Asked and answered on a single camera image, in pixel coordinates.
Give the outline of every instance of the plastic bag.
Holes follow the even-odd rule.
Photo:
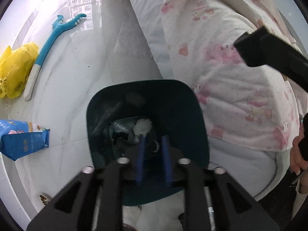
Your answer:
[[[8,46],[0,58],[0,98],[20,96],[24,90],[28,76],[39,47],[34,42],[24,44],[12,51]]]
[[[32,122],[0,120],[0,152],[13,161],[48,145],[48,129]]]

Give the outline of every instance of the blue plush toy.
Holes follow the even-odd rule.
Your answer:
[[[38,73],[43,65],[43,62],[52,46],[56,38],[61,35],[64,31],[69,30],[79,24],[80,19],[83,17],[87,17],[86,14],[78,14],[73,18],[71,21],[67,23],[63,23],[63,15],[58,15],[58,19],[52,24],[52,33],[45,42],[44,46],[42,47],[38,57],[36,58],[34,65],[31,69],[30,75],[28,77],[28,81],[25,87],[25,91],[23,93],[23,97],[25,100],[29,101],[31,99],[32,91],[38,77]]]

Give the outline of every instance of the dark green trash bin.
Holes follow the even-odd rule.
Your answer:
[[[87,108],[87,133],[95,168],[104,168],[115,154],[109,127],[112,122],[136,116],[148,117],[156,137],[168,135],[170,144],[201,168],[209,163],[206,130],[197,98],[184,83],[153,80],[113,85],[100,90]],[[144,161],[139,187],[124,187],[123,204],[142,205],[170,196],[181,188],[166,187],[161,152]]]

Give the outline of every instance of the black handle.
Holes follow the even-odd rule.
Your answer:
[[[301,152],[301,156],[305,161],[308,161],[308,114],[305,115],[303,124],[305,137],[299,142],[298,147]]]

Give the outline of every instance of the blue snack bag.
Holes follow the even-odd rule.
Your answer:
[[[49,129],[31,122],[0,120],[0,152],[16,161],[49,145]]]

